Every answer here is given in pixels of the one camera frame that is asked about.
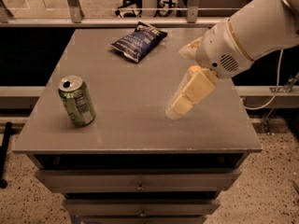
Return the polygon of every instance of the table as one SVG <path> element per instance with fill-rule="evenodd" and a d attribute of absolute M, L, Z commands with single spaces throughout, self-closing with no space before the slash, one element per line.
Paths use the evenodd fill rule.
<path fill-rule="evenodd" d="M 205 29 L 165 30 L 167 38 L 140 63 L 109 46 L 132 29 L 76 30 L 26 122 L 13 150 L 65 196 L 71 215 L 101 223 L 203 223 L 242 161 L 262 150 L 231 79 L 186 117 L 165 116 L 194 64 L 178 50 Z M 97 114 L 83 128 L 72 126 L 57 93 L 69 75 L 86 81 Z"/>

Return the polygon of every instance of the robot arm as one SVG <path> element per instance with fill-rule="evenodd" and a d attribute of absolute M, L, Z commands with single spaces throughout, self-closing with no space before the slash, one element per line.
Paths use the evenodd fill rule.
<path fill-rule="evenodd" d="M 234 77 L 270 52 L 297 45 L 299 0 L 251 1 L 187 45 L 191 52 L 180 51 L 196 60 L 202 68 L 197 66 L 188 70 L 166 109 L 166 115 L 170 119 L 184 116 L 216 89 L 218 78 Z"/>
<path fill-rule="evenodd" d="M 208 30 L 195 60 L 229 78 L 278 50 L 299 45 L 299 0 L 253 0 Z"/>

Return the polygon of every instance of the floor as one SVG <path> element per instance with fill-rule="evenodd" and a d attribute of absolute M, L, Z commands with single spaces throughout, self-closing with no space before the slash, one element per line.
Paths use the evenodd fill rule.
<path fill-rule="evenodd" d="M 272 135 L 264 133 L 259 119 L 250 120 L 263 151 L 243 162 L 242 175 L 221 193 L 221 207 L 205 224 L 298 224 L 299 194 L 292 184 L 299 180 L 298 136 L 283 117 L 271 120 Z M 18 134 L 11 136 L 7 152 L 8 186 L 0 189 L 0 224 L 70 223 L 61 206 L 63 197 L 35 179 L 36 168 L 26 156 L 11 151 L 17 139 Z"/>

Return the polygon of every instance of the can lid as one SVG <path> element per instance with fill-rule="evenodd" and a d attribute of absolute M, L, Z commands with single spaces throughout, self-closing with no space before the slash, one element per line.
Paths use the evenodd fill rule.
<path fill-rule="evenodd" d="M 59 82 L 59 90 L 71 92 L 79 89 L 83 84 L 83 79 L 78 76 L 64 77 Z"/>

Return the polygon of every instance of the green soda can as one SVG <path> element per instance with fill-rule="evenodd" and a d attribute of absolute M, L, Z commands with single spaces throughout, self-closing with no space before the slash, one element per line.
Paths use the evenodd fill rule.
<path fill-rule="evenodd" d="M 69 118 L 76 127 L 93 122 L 95 118 L 93 103 L 86 83 L 81 77 L 62 78 L 59 82 L 58 93 Z"/>

